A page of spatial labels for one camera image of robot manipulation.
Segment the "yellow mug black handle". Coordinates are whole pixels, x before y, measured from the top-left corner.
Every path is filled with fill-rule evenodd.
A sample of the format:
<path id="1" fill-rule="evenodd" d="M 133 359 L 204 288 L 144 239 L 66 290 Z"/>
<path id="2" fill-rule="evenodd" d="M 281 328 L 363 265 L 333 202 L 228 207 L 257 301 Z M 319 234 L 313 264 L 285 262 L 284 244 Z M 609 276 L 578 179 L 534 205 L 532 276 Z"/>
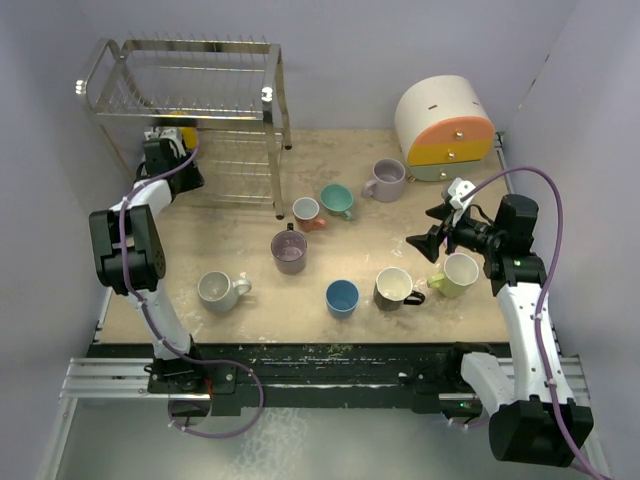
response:
<path id="1" fill-rule="evenodd" d="M 170 112 L 170 116 L 172 118 L 183 119 L 190 115 L 189 111 L 184 110 L 174 110 Z M 188 150 L 194 150 L 198 146 L 198 132 L 194 127 L 187 126 L 184 123 L 179 123 L 177 121 L 173 124 L 174 128 L 177 128 L 181 132 L 182 142 L 184 147 Z"/>

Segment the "lime green mug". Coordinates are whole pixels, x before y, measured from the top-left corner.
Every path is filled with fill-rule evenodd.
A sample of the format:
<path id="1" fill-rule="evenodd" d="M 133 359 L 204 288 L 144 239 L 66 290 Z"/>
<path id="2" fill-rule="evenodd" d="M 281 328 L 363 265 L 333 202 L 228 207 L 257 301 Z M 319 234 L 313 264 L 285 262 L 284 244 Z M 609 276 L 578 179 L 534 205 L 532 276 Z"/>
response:
<path id="1" fill-rule="evenodd" d="M 479 272 L 471 256 L 453 253 L 444 261 L 441 271 L 427 280 L 427 286 L 446 298 L 457 298 L 478 280 Z"/>

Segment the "black mug white interior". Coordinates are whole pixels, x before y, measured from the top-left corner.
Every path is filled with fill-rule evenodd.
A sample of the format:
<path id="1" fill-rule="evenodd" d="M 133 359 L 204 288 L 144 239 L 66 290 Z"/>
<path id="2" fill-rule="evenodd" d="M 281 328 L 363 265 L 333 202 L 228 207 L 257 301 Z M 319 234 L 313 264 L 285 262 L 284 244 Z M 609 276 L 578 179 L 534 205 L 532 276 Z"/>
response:
<path id="1" fill-rule="evenodd" d="M 391 312 L 403 305 L 419 306 L 425 299 L 423 293 L 414 289 L 413 280 L 405 270 L 388 267 L 378 273 L 373 300 L 379 310 Z"/>

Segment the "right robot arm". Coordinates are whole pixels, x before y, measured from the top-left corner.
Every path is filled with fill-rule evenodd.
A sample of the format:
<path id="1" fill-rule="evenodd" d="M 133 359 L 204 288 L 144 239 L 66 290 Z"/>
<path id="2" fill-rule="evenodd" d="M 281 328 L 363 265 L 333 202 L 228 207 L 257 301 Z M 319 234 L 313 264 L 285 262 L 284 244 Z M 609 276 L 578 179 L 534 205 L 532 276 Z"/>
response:
<path id="1" fill-rule="evenodd" d="M 407 241 L 430 262 L 441 250 L 452 256 L 458 246 L 483 256 L 507 325 L 513 374 L 506 375 L 495 356 L 468 351 L 445 366 L 446 383 L 456 391 L 472 388 L 479 397 L 496 459 L 566 468 L 594 420 L 588 407 L 577 404 L 555 347 L 543 292 L 547 272 L 531 250 L 538 205 L 507 194 L 495 219 L 487 222 L 474 219 L 471 206 L 445 195 L 442 204 L 426 212 L 436 224 Z"/>

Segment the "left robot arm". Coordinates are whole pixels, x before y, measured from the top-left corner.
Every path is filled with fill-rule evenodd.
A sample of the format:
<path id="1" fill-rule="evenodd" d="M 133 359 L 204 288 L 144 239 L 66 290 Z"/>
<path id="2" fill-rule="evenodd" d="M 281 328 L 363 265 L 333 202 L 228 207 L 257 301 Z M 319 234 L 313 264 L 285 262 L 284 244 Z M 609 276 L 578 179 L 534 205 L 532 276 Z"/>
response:
<path id="1" fill-rule="evenodd" d="M 196 357 L 191 334 L 178 319 L 164 286 L 166 259 L 155 217 L 176 194 L 171 181 L 196 165 L 198 148 L 173 169 L 134 183 L 122 200 L 89 216 L 96 274 L 100 283 L 121 295 L 144 319 L 154 358 L 177 361 L 171 381 L 184 392 L 202 387 L 204 361 Z"/>

